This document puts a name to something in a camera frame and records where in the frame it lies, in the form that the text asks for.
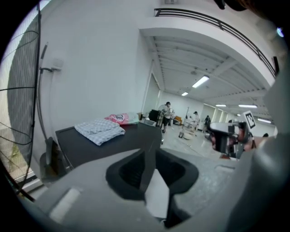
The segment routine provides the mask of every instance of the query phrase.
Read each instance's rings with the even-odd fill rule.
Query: pink bag
[[[139,122],[138,114],[124,113],[124,114],[111,114],[105,119],[116,122],[120,125],[136,124]]]

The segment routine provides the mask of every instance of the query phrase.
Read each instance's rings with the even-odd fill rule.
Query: balcony railing
[[[230,33],[231,35],[235,36],[237,39],[242,41],[247,47],[249,47],[259,58],[260,60],[266,65],[269,71],[272,73],[273,77],[276,77],[276,71],[266,58],[266,56],[261,52],[261,50],[251,41],[249,40],[244,34],[233,28],[227,23],[222,22],[219,19],[216,19],[212,16],[202,14],[199,12],[191,11],[191,10],[183,10],[183,9],[175,9],[175,8],[157,8],[156,17],[160,16],[169,16],[169,17],[181,17],[181,18],[191,18],[195,20],[200,20],[211,25],[214,25],[220,28],[223,31]]]

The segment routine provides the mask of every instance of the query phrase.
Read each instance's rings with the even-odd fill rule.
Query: desk
[[[76,131],[74,127],[56,131],[58,143],[71,168],[98,160],[120,152],[143,149],[145,151],[145,170],[140,189],[145,191],[155,169],[155,150],[161,145],[161,129],[143,123],[122,126],[125,134],[117,136],[101,146],[97,146]]]

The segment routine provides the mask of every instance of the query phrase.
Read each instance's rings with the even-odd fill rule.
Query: fluorescent light
[[[203,76],[202,78],[200,78],[198,80],[198,82],[196,82],[194,85],[192,85],[193,88],[197,88],[198,86],[200,86],[202,83],[205,83],[207,80],[209,79],[209,77],[207,76]]]
[[[283,32],[282,32],[282,28],[277,27],[277,34],[278,34],[280,37],[284,37],[284,34],[283,34]]]
[[[258,118],[258,121],[262,121],[262,122],[265,122],[265,123],[269,123],[271,124],[272,122],[269,121],[269,120],[266,120],[266,119],[261,119],[261,118]]]
[[[256,105],[239,105],[242,108],[258,108]]]

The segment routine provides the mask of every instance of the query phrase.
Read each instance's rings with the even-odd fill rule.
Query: folded cloth
[[[98,146],[118,135],[125,134],[125,130],[118,123],[106,119],[84,122],[75,125],[74,128]]]

